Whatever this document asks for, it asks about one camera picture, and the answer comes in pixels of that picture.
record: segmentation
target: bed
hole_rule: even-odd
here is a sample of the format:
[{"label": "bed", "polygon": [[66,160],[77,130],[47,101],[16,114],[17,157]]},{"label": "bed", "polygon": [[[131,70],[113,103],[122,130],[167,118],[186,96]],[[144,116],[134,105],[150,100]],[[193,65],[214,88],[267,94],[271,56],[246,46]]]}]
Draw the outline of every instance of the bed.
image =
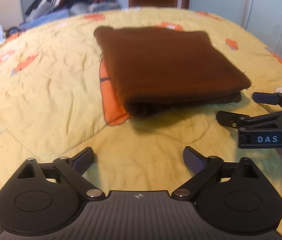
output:
[{"label": "bed", "polygon": [[[111,83],[93,32],[157,26],[206,31],[212,44],[252,81],[242,101],[170,109],[130,118]],[[169,8],[130,8],[79,15],[33,28],[0,45],[0,189],[28,157],[51,162],[87,146],[97,158],[84,176],[109,190],[168,190],[192,174],[185,146],[228,162],[251,158],[282,197],[282,162],[275,149],[238,149],[235,130],[220,126],[217,111],[250,116],[279,111],[251,100],[255,91],[282,86],[282,59],[252,34],[217,15]],[[278,227],[282,234],[282,221]]]}]

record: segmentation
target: crosshair logo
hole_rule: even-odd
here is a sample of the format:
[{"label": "crosshair logo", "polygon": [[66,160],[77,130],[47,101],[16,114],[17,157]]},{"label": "crosshair logo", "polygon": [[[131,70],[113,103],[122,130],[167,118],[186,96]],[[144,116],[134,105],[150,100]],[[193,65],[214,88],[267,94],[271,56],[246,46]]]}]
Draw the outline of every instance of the crosshair logo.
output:
[{"label": "crosshair logo", "polygon": [[134,197],[140,199],[143,198],[144,196],[141,193],[135,194]]}]

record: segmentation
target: brown cloth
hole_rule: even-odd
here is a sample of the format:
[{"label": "brown cloth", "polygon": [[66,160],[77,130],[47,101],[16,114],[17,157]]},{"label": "brown cloth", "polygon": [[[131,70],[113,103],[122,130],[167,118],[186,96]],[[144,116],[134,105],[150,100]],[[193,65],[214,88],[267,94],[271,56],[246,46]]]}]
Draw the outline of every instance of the brown cloth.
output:
[{"label": "brown cloth", "polygon": [[170,106],[238,102],[240,91],[251,86],[206,32],[102,26],[94,36],[113,88],[132,116]]}]

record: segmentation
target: gray ribbed plate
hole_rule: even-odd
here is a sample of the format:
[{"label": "gray ribbed plate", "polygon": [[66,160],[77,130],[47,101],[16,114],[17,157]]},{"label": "gray ribbed plate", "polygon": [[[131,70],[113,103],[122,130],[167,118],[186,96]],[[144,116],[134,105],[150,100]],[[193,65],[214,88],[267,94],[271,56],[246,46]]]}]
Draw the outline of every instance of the gray ribbed plate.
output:
[{"label": "gray ribbed plate", "polygon": [[0,240],[282,240],[275,231],[235,236],[206,223],[187,201],[167,191],[111,191],[110,197],[89,202],[70,225],[43,236],[0,233]]}]

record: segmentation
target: brown folded blanket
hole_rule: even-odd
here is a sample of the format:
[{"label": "brown folded blanket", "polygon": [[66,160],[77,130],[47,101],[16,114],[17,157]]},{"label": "brown folded blanket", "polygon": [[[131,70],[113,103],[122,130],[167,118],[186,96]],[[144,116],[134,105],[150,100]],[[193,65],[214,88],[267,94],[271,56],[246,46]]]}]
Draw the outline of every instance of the brown folded blanket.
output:
[{"label": "brown folded blanket", "polygon": [[102,26],[94,36],[113,88],[133,116],[170,106],[238,102],[240,91],[251,86],[206,32]]}]

